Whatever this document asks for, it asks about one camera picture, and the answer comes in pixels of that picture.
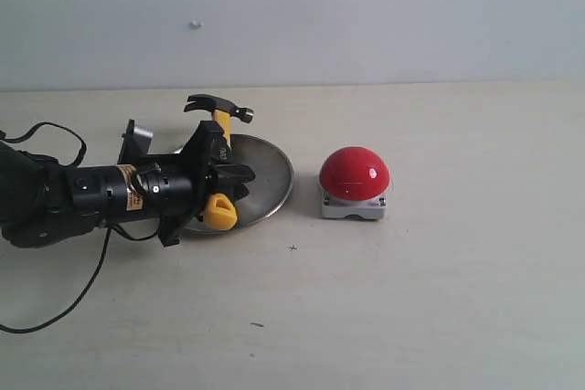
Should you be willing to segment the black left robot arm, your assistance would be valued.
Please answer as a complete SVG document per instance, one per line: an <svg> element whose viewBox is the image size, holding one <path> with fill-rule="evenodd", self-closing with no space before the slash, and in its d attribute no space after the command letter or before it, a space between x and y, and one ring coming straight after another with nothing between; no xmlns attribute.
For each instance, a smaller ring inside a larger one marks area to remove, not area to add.
<svg viewBox="0 0 585 390"><path fill-rule="evenodd" d="M129 121L115 165L83 166L82 144L76 159L14 149L31 138L1 137L1 230L17 248L43 248L82 236L95 228L156 219L154 234L166 246L193 219L202 219L212 195L229 200L248 195L252 169L232 161L224 131L202 121L179 153L150 154L152 133Z"/></svg>

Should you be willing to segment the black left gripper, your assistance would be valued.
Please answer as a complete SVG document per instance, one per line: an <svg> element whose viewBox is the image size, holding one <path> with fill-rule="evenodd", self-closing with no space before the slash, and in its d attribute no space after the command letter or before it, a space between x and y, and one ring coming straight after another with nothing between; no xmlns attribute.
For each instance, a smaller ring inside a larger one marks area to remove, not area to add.
<svg viewBox="0 0 585 390"><path fill-rule="evenodd" d="M179 243L186 224L197 216L210 193L232 203L249 193L256 174L246 164L231 163L231 122L202 121L180 153L142 154L136 160L136 189L144 199L144 215L157 217L157 236L165 247Z"/></svg>

